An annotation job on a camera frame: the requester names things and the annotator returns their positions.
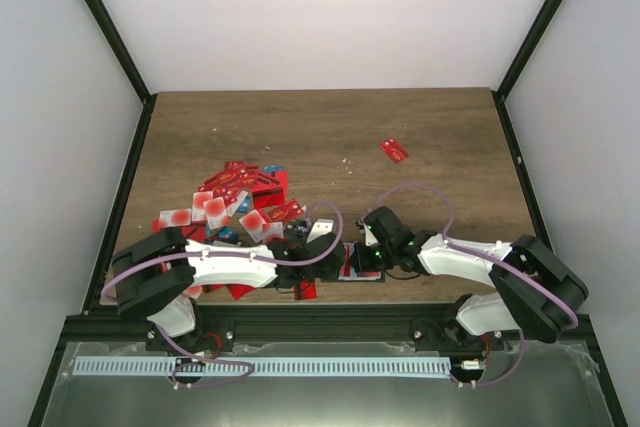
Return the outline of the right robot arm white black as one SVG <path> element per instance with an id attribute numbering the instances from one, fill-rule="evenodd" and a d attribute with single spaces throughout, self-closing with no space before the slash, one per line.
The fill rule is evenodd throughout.
<path id="1" fill-rule="evenodd" d="M 388 271 L 396 267 L 419 276 L 449 276 L 494 289 L 456 302 L 444 325 L 447 343 L 458 350 L 494 331 L 521 331 L 552 344 L 578 324 L 577 311 L 589 297 L 586 284 L 541 240 L 522 235 L 514 242 L 482 243 L 452 239 L 444 233 L 417 233 L 388 207 L 370 211 L 356 225 L 364 245 L 352 255 L 355 269 Z"/>

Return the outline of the black leather card holder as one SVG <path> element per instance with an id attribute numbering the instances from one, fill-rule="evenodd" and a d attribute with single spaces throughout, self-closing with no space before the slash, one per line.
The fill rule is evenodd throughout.
<path id="1" fill-rule="evenodd" d="M 321 279 L 322 282 L 384 282 L 384 263 L 375 248 L 363 242 L 344 244 L 346 257 L 340 269 Z"/>

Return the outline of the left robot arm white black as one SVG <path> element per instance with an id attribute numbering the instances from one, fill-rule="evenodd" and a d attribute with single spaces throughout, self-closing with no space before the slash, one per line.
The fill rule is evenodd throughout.
<path id="1" fill-rule="evenodd" d="M 340 234 L 328 231 L 304 242 L 276 238 L 239 247 L 188 239 L 179 227 L 161 230 L 117 253 L 102 296 L 113 298 L 126 321 L 149 321 L 181 350 L 204 339 L 190 288 L 238 286 L 302 288 L 337 275 L 346 260 Z"/>

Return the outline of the red VIP card carried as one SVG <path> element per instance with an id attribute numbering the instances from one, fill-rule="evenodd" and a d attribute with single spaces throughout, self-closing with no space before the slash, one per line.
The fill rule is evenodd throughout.
<path id="1" fill-rule="evenodd" d="M 351 266 L 351 257 L 354 253 L 354 243 L 345 243 L 344 246 L 346 257 L 343 266 L 339 270 L 338 280 L 350 281 L 354 280 L 357 277 L 354 268 Z"/>

